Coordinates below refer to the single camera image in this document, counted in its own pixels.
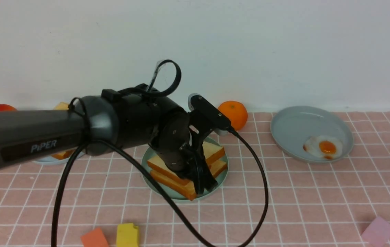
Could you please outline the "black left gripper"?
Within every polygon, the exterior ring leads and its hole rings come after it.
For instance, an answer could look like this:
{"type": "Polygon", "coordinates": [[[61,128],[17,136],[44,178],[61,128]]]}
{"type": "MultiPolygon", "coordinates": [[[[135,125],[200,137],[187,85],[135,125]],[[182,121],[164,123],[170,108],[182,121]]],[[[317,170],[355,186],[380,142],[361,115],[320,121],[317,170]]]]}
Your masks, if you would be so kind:
{"type": "Polygon", "coordinates": [[[114,144],[131,148],[148,144],[172,172],[190,172],[196,195],[218,186],[207,165],[200,136],[190,125],[185,111],[163,92],[147,91],[147,85],[114,92],[114,111],[118,117],[114,144]]]}

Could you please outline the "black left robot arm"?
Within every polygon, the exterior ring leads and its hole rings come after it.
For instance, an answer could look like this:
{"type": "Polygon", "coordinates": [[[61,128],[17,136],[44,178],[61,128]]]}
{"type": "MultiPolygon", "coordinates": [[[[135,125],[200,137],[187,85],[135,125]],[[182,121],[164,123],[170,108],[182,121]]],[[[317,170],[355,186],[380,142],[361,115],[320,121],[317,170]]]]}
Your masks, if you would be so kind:
{"type": "Polygon", "coordinates": [[[0,170],[105,140],[126,150],[149,145],[168,169],[193,182],[197,194],[218,183],[209,174],[192,114],[168,97],[144,96],[146,84],[79,98],[72,110],[0,111],[0,170]]]}

